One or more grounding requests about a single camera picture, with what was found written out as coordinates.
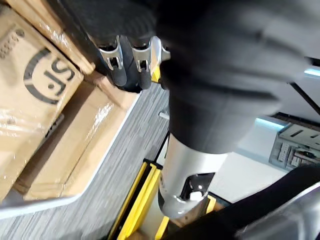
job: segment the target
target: floor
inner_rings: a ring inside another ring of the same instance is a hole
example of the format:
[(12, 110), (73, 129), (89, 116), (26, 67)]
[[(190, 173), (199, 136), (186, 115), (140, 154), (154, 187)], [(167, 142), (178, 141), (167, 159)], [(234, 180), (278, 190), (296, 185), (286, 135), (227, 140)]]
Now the floor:
[(96, 240), (110, 230), (144, 158), (153, 160), (169, 122), (158, 117), (168, 92), (144, 91), (89, 189), (76, 202), (0, 220), (2, 240)]

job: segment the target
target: silver bracket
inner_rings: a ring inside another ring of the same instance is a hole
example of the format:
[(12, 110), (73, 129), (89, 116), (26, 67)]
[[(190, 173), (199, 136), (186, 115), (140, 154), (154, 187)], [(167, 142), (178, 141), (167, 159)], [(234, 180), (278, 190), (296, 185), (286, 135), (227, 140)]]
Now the silver bracket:
[[(119, 41), (119, 36), (116, 36), (116, 48), (112, 51), (106, 51), (101, 48), (99, 48), (99, 51), (103, 57), (103, 59), (106, 61), (106, 64), (108, 65), (110, 70), (114, 70), (114, 67), (117, 67), (118, 69), (122, 69), (124, 67), (124, 59), (122, 55), (121, 45)], [(116, 59), (117, 66), (112, 65), (111, 59)]]
[(137, 49), (135, 47), (131, 47), (133, 57), (135, 60), (136, 68), (141, 73), (142, 67), (141, 63), (145, 61), (146, 64), (146, 72), (150, 71), (150, 63), (151, 63), (151, 42), (149, 41), (149, 46), (146, 49)]

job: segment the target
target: cardboard box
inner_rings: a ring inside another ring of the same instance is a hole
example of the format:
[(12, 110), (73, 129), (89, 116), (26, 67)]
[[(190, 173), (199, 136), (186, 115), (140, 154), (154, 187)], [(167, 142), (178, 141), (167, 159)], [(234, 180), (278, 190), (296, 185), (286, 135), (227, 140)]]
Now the cardboard box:
[(95, 64), (89, 62), (81, 49), (65, 33), (65, 26), (51, 9), (47, 0), (6, 0), (41, 34), (52, 41), (84, 74), (91, 74)]
[(79, 86), (62, 113), (62, 123), (15, 183), (25, 200), (82, 193), (126, 116), (87, 82)]
[(85, 80), (98, 86), (111, 101), (113, 101), (126, 112), (131, 108), (132, 104), (138, 97), (137, 93), (122, 91), (113, 86), (106, 76), (97, 71), (85, 76)]
[(13, 10), (0, 5), (0, 201), (83, 75)]

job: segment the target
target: black fabric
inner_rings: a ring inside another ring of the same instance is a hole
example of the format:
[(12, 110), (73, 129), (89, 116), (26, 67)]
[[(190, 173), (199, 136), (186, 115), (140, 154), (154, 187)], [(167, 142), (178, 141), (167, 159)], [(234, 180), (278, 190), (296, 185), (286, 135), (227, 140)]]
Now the black fabric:
[(215, 239), (230, 238), (318, 182), (320, 164), (298, 167), (264, 190), (199, 218), (167, 239), (196, 239), (216, 231), (223, 235), (214, 235)]
[(300, 79), (304, 49), (320, 33), (320, 1), (163, 0), (156, 33), (171, 60), (170, 131), (200, 152), (232, 152), (254, 119), (274, 113), (272, 87)]
[(76, 14), (96, 45), (111, 42), (116, 35), (145, 40), (155, 35), (153, 4), (141, 0), (63, 0)]

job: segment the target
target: white plastic part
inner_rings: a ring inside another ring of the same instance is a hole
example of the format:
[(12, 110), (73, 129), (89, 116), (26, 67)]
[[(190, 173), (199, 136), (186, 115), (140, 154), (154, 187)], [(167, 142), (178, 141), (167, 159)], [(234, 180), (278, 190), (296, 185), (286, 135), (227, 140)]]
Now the white plastic part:
[(85, 187), (84, 191), (81, 194), (78, 194), (76, 196), (72, 197), (58, 197), (58, 198), (51, 198), (46, 200), (34, 200), (34, 201), (24, 201), (23, 196), (18, 193), (17, 191), (11, 189), (9, 194), (5, 197), (5, 199), (0, 204), (0, 220), (21, 216), (25, 214), (35, 213), (47, 209), (52, 209), (64, 205), (71, 204), (75, 202), (77, 199), (79, 199), (84, 192), (88, 189), (91, 182), (93, 181), (95, 175), (97, 174), (99, 168), (101, 167), (102, 163), (104, 162), (110, 148), (112, 147), (113, 143), (115, 142), (120, 130), (122, 129), (123, 125), (125, 124), (128, 116), (130, 115), (132, 109), (134, 108), (137, 100), (139, 99), (139, 96), (137, 96), (136, 100), (132, 104), (131, 108), (127, 111), (126, 116), (119, 127), (118, 131), (116, 132), (115, 136), (113, 137), (112, 142), (110, 143), (110, 146), (108, 147), (107, 151), (105, 152), (103, 158), (101, 159), (98, 167), (96, 168), (94, 174), (92, 175), (91, 180), (88, 182), (87, 186)]

